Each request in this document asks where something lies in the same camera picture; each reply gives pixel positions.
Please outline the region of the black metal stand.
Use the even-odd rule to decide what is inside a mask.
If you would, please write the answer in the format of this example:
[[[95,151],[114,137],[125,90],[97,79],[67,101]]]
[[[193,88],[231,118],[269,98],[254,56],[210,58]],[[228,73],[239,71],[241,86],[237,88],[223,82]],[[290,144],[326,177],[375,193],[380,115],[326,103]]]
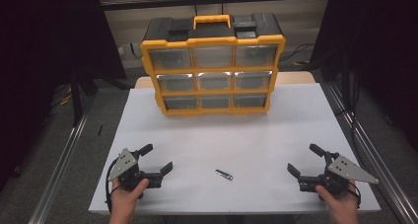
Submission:
[[[94,82],[94,76],[94,70],[91,68],[74,68],[72,70],[70,88],[74,111],[73,126],[77,126],[83,116],[80,91],[83,91],[88,96],[95,95],[98,91],[98,87]]]

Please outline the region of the silver nail clipper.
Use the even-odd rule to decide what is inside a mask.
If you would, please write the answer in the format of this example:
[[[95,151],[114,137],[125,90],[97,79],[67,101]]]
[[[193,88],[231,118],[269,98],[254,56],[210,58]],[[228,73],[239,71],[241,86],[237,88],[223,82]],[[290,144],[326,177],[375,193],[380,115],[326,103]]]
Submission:
[[[228,174],[228,173],[226,173],[224,171],[221,171],[221,170],[215,170],[215,173],[218,174],[219,176],[229,180],[229,181],[232,181],[233,178],[234,178],[231,174]]]

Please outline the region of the person's right hand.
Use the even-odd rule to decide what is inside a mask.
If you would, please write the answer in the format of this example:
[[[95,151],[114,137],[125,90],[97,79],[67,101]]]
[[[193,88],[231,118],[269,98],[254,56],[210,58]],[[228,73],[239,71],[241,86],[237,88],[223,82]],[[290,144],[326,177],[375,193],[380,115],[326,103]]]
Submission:
[[[329,210],[334,215],[356,214],[358,210],[358,199],[353,183],[350,183],[340,196],[332,195],[325,187],[316,186],[316,192],[327,203]]]

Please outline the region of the black curtain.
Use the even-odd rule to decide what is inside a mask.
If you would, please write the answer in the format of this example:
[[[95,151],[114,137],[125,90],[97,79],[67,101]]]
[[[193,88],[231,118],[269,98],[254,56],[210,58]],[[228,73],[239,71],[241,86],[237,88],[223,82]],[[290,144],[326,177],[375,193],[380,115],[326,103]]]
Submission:
[[[328,0],[311,61],[347,62],[418,151],[418,0]]]
[[[100,0],[0,0],[0,191],[26,159],[56,87],[126,77]]]

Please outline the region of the set of clear organizer drawers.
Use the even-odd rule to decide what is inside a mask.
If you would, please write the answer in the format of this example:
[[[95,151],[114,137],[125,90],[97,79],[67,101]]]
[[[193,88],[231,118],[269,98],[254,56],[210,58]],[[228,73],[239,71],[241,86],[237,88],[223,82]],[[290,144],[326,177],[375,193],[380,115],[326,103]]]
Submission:
[[[156,79],[191,74],[194,82],[192,91],[164,92],[157,80],[163,109],[265,110],[276,52],[274,44],[152,49]]]

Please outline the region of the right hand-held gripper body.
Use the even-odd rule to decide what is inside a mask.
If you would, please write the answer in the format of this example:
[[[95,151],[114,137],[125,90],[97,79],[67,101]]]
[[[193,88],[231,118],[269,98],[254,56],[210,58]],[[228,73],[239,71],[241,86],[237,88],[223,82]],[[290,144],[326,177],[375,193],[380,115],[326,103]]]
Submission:
[[[332,195],[339,195],[348,189],[350,181],[374,185],[380,182],[339,153],[316,152],[316,155],[324,158],[324,172],[316,177],[302,176],[300,172],[297,172],[300,191],[315,192],[317,186],[322,186]]]

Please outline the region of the yellow black drawer organizer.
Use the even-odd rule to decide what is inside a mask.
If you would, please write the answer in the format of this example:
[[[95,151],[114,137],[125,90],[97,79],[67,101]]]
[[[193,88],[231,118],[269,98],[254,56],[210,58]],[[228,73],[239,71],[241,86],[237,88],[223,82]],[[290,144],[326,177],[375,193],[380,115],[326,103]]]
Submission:
[[[269,86],[267,108],[265,110],[181,110],[166,112],[161,102],[160,89],[153,69],[150,51],[152,49],[193,48],[198,46],[242,46],[274,44],[277,46],[275,69]],[[286,40],[280,26],[271,13],[255,13],[247,16],[211,15],[188,19],[157,18],[150,22],[141,42],[142,62],[151,77],[157,105],[166,115],[197,115],[206,113],[256,113],[267,112],[271,94],[274,92],[279,71],[278,63]]]

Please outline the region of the black horizontal bar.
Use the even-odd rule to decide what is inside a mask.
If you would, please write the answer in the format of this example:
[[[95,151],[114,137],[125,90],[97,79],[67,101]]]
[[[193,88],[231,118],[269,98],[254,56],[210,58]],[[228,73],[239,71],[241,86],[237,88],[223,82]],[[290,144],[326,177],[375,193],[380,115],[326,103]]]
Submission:
[[[148,9],[148,8],[213,5],[213,4],[227,4],[227,3],[262,2],[262,1],[282,1],[282,0],[143,0],[143,1],[116,1],[116,2],[103,2],[103,3],[100,4],[100,9],[102,9],[103,11],[118,11],[118,10],[131,10],[131,9]]]

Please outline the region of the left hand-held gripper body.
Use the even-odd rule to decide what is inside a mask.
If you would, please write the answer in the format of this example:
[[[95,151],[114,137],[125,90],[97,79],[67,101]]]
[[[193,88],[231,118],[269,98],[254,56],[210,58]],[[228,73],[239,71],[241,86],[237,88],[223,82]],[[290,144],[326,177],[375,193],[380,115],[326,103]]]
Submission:
[[[160,188],[162,186],[163,177],[158,173],[145,173],[139,168],[138,151],[129,151],[124,148],[118,157],[111,163],[107,172],[107,180],[119,180],[121,187],[132,191],[143,180],[148,179],[148,188]]]

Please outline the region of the person's left hand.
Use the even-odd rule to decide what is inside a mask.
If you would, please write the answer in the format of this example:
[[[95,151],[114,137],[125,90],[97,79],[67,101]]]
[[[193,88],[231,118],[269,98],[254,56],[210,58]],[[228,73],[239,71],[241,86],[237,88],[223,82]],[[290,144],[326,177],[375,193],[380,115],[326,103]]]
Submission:
[[[128,216],[134,213],[137,199],[147,188],[148,179],[142,180],[132,191],[124,190],[120,186],[119,180],[112,181],[112,193],[110,195],[112,202],[112,216]]]

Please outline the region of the clear plastic drawer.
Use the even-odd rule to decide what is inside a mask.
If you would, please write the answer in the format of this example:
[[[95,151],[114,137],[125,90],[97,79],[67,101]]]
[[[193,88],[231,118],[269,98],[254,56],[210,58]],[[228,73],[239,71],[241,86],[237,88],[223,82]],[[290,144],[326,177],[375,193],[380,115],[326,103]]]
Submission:
[[[164,92],[192,91],[194,89],[191,74],[158,75],[157,80]]]

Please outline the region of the aluminium floor rail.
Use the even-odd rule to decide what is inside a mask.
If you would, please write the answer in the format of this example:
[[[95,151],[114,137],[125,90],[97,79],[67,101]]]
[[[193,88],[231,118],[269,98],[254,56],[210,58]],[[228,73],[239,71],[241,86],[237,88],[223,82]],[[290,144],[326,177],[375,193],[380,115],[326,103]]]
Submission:
[[[44,224],[48,216],[49,210],[57,195],[62,179],[66,172],[69,161],[72,157],[74,149],[76,148],[81,134],[84,130],[88,114],[85,112],[76,125],[72,128],[69,138],[64,146],[60,158],[53,170],[53,173],[44,189],[35,210],[28,222],[28,224]]]
[[[386,189],[390,200],[393,202],[396,210],[400,214],[400,219],[405,224],[418,224],[418,209],[415,208],[413,202],[407,196],[400,183],[388,169],[382,156],[374,146],[373,142],[367,135],[360,121],[353,112],[348,112],[348,107],[343,102],[343,95],[335,84],[326,85],[325,88],[332,97],[332,101],[338,106],[337,112],[344,117],[345,122],[352,132],[351,138],[354,141],[354,147],[362,151],[373,170],[380,178],[381,184]]]

